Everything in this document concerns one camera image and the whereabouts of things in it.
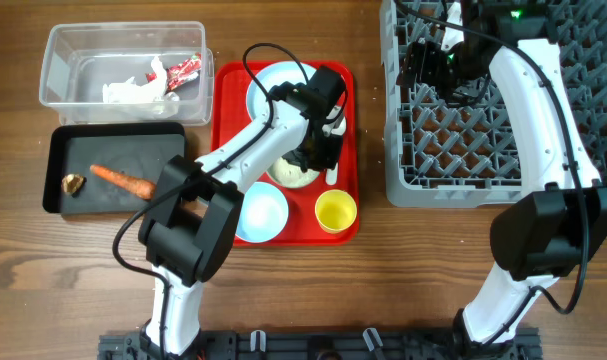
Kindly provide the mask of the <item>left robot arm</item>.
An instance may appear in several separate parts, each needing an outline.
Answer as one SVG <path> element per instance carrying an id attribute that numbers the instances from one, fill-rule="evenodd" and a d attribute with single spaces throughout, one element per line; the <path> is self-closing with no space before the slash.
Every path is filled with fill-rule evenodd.
<path id="1" fill-rule="evenodd" d="M 346 84 L 320 66 L 301 83 L 266 91 L 267 112 L 217 150 L 194 162 L 172 158 L 142 212 L 138 239 L 156 281 L 154 308 L 141 338 L 156 359 L 178 359 L 200 332 L 203 285 L 222 266 L 234 241 L 249 188 L 278 159 L 302 171 L 334 167 L 343 140 L 324 132 Z"/>

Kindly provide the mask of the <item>light blue bowl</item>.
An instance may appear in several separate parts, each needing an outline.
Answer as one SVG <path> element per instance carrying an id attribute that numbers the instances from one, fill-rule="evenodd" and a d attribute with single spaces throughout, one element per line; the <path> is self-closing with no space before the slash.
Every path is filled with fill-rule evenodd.
<path id="1" fill-rule="evenodd" d="M 245 193 L 236 236 L 259 244 L 276 238 L 289 218 L 289 204 L 274 185 L 255 182 Z"/>

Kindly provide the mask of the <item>yellow plastic cup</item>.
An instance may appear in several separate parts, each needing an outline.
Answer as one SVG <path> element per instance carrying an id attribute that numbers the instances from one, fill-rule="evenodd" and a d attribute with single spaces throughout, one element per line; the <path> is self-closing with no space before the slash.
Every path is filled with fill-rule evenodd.
<path id="1" fill-rule="evenodd" d="M 319 226 L 327 233 L 338 234 L 356 221 L 358 207 L 354 198 L 343 190 L 332 189 L 322 193 L 315 203 Z"/>

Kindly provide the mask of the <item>white plastic spoon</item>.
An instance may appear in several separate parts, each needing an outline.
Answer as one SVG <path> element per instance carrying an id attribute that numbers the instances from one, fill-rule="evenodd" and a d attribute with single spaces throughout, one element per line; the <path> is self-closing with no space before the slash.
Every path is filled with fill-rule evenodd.
<path id="1" fill-rule="evenodd" d="M 330 115 L 331 116 L 337 115 L 338 119 L 334 120 L 329 125 L 324 125 L 323 126 L 324 133 L 326 135 L 334 134 L 334 135 L 339 135 L 340 137 L 342 137 L 343 134 L 346 131 L 345 115 L 339 109 L 338 106 L 335 106 L 333 108 L 333 110 L 330 113 Z M 339 164 L 336 164 L 334 168 L 329 169 L 329 170 L 326 171 L 325 182 L 326 182 L 327 185 L 333 186 L 333 185 L 336 184 L 336 182 L 337 182 L 337 176 L 338 176 L 338 168 L 339 168 Z"/>

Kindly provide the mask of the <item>white napkin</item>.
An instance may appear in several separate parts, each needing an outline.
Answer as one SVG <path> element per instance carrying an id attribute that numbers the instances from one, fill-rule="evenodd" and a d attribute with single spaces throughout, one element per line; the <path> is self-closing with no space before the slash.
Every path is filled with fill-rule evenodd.
<path id="1" fill-rule="evenodd" d="M 144 104 L 151 102 L 179 101 L 180 97 L 174 92 L 167 91 L 168 75 L 158 56 L 151 61 L 153 74 L 152 81 L 137 85 L 135 78 L 131 77 L 122 83 L 104 84 L 102 87 L 102 100 L 104 103 Z"/>

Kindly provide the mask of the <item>red snack wrapper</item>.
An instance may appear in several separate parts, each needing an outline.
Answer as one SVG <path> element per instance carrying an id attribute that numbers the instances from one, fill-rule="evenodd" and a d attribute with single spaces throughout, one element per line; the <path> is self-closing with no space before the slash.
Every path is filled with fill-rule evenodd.
<path id="1" fill-rule="evenodd" d="M 194 53 L 190 58 L 178 65 L 166 68 L 167 92 L 172 92 L 180 86 L 196 80 L 202 69 L 202 57 L 200 53 Z"/>

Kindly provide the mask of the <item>orange carrot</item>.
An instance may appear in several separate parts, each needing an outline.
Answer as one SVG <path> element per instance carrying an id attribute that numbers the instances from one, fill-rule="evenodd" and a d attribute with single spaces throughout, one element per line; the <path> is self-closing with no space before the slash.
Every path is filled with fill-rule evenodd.
<path id="1" fill-rule="evenodd" d="M 156 185 L 146 179 L 129 176 L 96 164 L 90 166 L 90 171 L 95 176 L 98 176 L 143 200 L 151 200 L 154 196 Z"/>

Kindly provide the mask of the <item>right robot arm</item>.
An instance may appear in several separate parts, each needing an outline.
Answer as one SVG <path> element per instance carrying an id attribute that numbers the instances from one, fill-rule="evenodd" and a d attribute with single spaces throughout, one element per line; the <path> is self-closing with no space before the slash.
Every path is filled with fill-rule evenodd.
<path id="1" fill-rule="evenodd" d="M 442 41 L 412 44 L 398 83 L 425 83 L 449 97 L 488 76 L 502 96 L 521 168 L 520 200 L 491 224 L 493 267 L 455 319 L 467 356 L 510 342 L 534 302 L 568 275 L 576 278 L 573 293 L 558 312 L 574 311 L 588 263 L 607 237 L 607 186 L 577 130 L 546 5 L 456 1 L 437 24 Z"/>

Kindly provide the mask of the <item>light blue plate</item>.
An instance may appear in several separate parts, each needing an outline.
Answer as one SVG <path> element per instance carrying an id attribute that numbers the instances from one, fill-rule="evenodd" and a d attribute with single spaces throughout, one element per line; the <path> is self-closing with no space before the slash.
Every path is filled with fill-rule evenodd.
<path id="1" fill-rule="evenodd" d="M 315 72 L 316 69 L 309 64 L 302 63 L 302 67 L 299 67 L 294 61 L 283 61 L 268 65 L 255 77 L 265 90 L 269 91 L 284 82 L 293 85 L 304 83 L 305 79 L 310 80 Z M 251 81 L 246 92 L 246 110 L 251 120 L 268 111 L 266 96 L 254 81 Z"/>

